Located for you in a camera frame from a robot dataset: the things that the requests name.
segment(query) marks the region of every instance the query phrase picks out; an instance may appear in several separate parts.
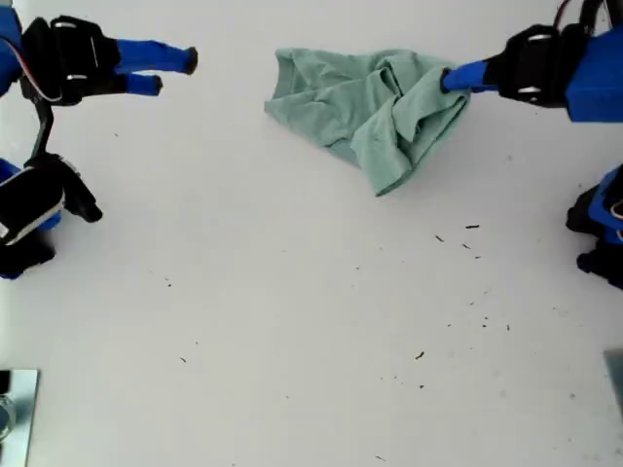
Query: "black bracket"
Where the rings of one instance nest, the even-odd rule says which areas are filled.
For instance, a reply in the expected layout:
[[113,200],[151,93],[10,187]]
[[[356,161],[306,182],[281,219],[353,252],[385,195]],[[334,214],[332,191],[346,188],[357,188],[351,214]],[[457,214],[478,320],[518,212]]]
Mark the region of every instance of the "black bracket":
[[[21,78],[22,89],[30,87],[26,78]],[[24,167],[42,168],[57,177],[65,192],[65,209],[82,217],[89,223],[99,221],[103,214],[96,205],[96,199],[83,182],[80,173],[64,158],[48,152],[48,141],[55,123],[55,114],[50,103],[38,94],[30,96],[39,118],[39,132],[30,159]]]

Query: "white tabletop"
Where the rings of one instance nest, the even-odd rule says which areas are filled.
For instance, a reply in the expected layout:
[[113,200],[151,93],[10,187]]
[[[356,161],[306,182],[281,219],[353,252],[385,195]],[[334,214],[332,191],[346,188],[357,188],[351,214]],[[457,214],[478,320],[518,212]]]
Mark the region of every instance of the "white tabletop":
[[[24,24],[68,14],[201,53],[158,99],[56,113],[50,150],[105,217],[67,217],[57,258],[0,284],[0,366],[42,371],[31,467],[623,463],[603,358],[623,295],[576,269],[593,240],[565,228],[621,163],[620,126],[479,95],[376,199],[263,113],[278,47],[466,62],[559,0],[16,4]],[[37,123],[17,88],[0,118],[23,162]]]

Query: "green cloth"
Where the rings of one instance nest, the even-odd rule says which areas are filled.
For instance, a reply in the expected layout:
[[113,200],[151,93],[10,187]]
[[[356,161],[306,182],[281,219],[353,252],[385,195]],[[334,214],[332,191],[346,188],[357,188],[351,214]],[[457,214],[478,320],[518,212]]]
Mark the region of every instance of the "green cloth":
[[466,92],[441,92],[452,63],[410,51],[283,49],[276,58],[279,78],[266,112],[361,167],[379,197],[437,150],[469,101]]

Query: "metal plate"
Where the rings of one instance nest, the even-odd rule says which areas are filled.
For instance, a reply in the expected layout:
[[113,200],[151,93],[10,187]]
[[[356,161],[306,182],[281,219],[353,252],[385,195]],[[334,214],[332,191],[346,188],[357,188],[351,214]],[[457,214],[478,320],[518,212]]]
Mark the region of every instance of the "metal plate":
[[25,467],[37,399],[37,370],[12,370],[7,396],[16,408],[16,426],[0,445],[0,467]]

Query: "blue robot part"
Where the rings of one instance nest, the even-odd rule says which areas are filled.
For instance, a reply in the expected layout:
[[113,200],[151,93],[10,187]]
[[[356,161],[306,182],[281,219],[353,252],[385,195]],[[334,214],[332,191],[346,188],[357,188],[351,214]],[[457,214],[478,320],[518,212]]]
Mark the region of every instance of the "blue robot part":
[[623,26],[592,39],[567,88],[573,122],[623,122]]
[[189,74],[194,71],[191,49],[182,50],[156,41],[117,40],[121,60],[115,67],[119,74],[137,71],[172,71]]
[[[0,7],[0,36],[10,40],[21,49],[21,24],[16,11],[11,7]],[[5,94],[21,75],[21,67],[9,46],[0,43],[0,95]]]

